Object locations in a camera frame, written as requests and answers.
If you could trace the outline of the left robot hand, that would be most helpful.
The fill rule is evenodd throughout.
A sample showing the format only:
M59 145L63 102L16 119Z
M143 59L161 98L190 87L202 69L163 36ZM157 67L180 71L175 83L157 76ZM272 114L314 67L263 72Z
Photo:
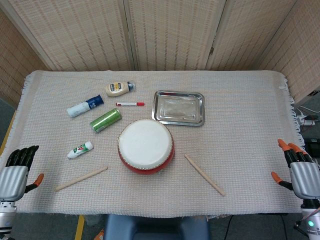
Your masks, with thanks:
M36 189L42 183L44 174L38 175L32 184L27 184L29 172L38 145L14 150L8 157L5 167L0 171L0 201L16 202L24 194Z

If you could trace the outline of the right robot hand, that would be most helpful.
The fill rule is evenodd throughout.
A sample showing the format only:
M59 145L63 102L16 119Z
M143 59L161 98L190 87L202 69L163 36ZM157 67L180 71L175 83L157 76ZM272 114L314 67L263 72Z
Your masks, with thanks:
M289 168L291 182L282 180L276 172L271 172L273 180L280 186L293 191L302 200L320 198L320 169L307 152L293 143L278 139Z

